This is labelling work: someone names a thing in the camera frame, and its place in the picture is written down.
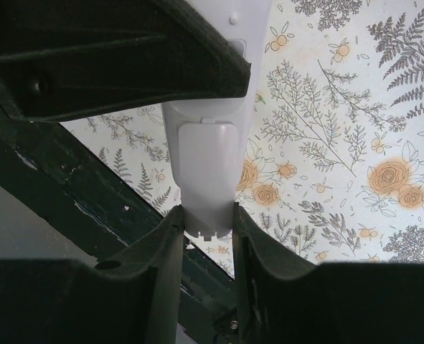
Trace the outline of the white remote control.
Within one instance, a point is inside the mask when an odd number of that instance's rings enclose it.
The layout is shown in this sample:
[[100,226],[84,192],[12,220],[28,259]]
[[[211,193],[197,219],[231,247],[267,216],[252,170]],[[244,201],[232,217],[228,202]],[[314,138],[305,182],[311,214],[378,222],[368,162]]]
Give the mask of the white remote control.
[[206,242],[232,229],[270,17],[271,1],[190,1],[205,19],[204,40],[182,47],[184,79],[201,95],[162,105],[171,168],[181,191],[186,232]]

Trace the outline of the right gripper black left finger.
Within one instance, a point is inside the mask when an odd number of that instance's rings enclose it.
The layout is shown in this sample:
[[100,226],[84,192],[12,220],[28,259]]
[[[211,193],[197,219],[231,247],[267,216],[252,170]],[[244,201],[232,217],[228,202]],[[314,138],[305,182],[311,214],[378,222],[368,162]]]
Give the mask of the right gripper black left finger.
[[0,343],[174,343],[184,212],[89,267],[0,259]]

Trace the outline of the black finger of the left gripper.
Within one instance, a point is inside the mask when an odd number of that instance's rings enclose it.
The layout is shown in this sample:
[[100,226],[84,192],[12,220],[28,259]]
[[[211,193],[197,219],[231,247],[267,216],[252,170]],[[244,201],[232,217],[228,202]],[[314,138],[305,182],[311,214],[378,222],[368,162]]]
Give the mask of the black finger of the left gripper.
[[58,123],[244,97],[250,64],[185,1],[0,1],[0,111]]

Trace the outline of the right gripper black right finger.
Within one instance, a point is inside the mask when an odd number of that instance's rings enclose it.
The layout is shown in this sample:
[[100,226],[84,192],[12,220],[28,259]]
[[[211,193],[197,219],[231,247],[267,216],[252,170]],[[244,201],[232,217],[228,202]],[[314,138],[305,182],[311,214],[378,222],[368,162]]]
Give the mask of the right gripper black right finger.
[[424,343],[424,264],[312,264],[235,205],[241,343]]

